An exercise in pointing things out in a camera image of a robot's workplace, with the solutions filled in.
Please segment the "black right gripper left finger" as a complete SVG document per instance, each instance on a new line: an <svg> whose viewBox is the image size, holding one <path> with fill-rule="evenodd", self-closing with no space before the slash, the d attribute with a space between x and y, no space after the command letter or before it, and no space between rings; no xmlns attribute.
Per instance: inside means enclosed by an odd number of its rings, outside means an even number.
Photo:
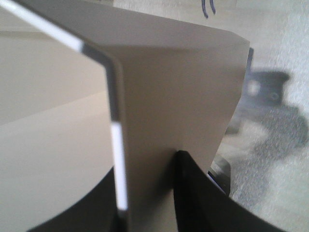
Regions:
<svg viewBox="0 0 309 232"><path fill-rule="evenodd" d="M116 207L114 168L82 199L30 232L124 232Z"/></svg>

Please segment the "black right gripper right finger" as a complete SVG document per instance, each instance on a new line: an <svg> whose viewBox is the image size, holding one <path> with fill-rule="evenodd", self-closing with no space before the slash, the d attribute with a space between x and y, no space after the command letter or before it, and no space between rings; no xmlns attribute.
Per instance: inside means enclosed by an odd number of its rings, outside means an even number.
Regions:
<svg viewBox="0 0 309 232"><path fill-rule="evenodd" d="M278 232L226 196L186 151L175 154L173 196L180 232Z"/></svg>

